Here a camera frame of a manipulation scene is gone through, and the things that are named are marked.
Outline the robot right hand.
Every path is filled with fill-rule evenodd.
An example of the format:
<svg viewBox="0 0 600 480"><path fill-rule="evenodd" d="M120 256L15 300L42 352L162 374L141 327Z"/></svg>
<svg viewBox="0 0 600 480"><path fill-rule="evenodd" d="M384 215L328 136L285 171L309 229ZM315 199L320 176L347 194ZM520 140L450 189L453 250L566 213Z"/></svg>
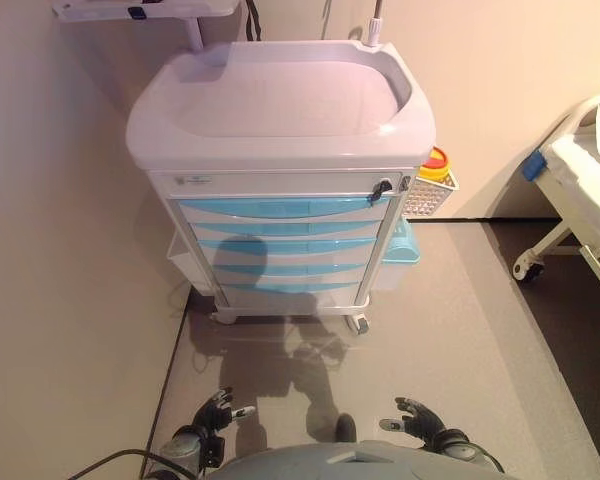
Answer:
<svg viewBox="0 0 600 480"><path fill-rule="evenodd" d="M396 397L395 403L403 415L400 419L382 418L379 427L419 439L425 450L439 452L439 435L447 430L441 418L424 404L410 398Z"/></svg>

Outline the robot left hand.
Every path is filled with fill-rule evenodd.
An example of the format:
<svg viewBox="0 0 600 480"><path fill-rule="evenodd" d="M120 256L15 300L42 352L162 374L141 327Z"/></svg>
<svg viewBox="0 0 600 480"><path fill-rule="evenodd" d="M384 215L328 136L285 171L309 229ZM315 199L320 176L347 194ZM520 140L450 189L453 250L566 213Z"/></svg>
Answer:
<svg viewBox="0 0 600 480"><path fill-rule="evenodd" d="M192 421L194 431L201 437L210 437L257 411L253 405L234 408L232 401L233 388L220 388L195 413Z"/></svg>

